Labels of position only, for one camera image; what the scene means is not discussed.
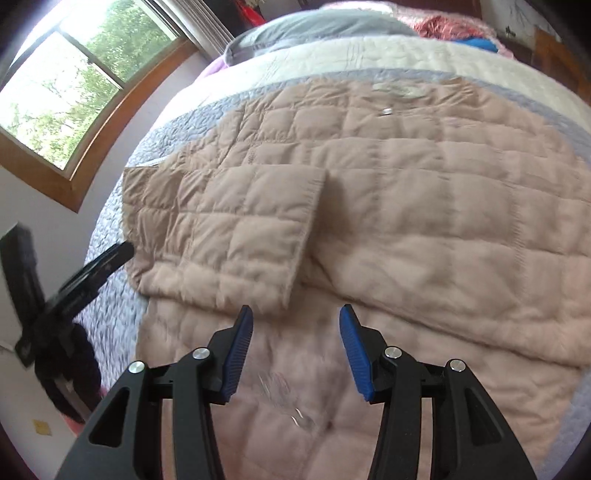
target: quilted blanket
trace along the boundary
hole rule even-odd
[[[345,301],[421,361],[463,358],[545,456],[591,358],[591,174],[541,117],[462,80],[316,81],[129,169],[123,192],[129,276],[151,297],[139,358],[173,362],[240,304],[258,313],[213,412],[229,479],[366,478],[381,409],[348,371]]]

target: wooden furniture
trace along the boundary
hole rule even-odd
[[[543,30],[536,29],[535,32],[532,65],[591,105],[591,83],[583,68],[564,44]]]
[[[534,51],[531,48],[508,37],[499,36],[499,41],[507,47],[508,50],[513,52],[516,60],[519,60],[526,65],[531,65],[532,57],[534,55]]]

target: tree foliage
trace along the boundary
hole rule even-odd
[[[134,0],[117,0],[107,10],[100,31],[85,46],[127,81],[169,43],[170,39]],[[33,117],[13,104],[13,119],[7,126],[12,135],[26,137],[34,151],[60,168],[118,91],[94,64],[78,67],[76,81],[73,88],[78,100],[66,102],[64,112],[48,111]],[[62,100],[72,97],[60,90],[57,79],[44,82],[43,87]]]

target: black clamp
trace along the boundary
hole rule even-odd
[[[358,391],[372,404],[384,403],[369,480],[416,479],[421,398],[433,401],[431,480],[536,479],[505,418],[462,360],[445,367],[417,362],[361,326],[349,304],[339,323]]]
[[[223,480],[210,404],[236,392],[252,337],[244,306],[229,329],[177,363],[149,368],[133,362],[99,404],[66,456],[56,480],[161,480],[161,400],[173,400],[178,480]]]

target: silver bolt head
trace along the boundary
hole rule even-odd
[[[454,372],[463,372],[466,369],[466,364],[461,360],[452,360],[449,366]]]
[[[138,361],[132,363],[127,370],[129,370],[133,374],[139,374],[140,372],[144,371],[144,368],[146,368],[145,363]]]
[[[384,355],[388,358],[400,358],[402,356],[402,350],[397,346],[389,346],[384,350]]]
[[[210,352],[207,348],[198,348],[193,350],[193,358],[195,360],[203,360],[209,356]]]

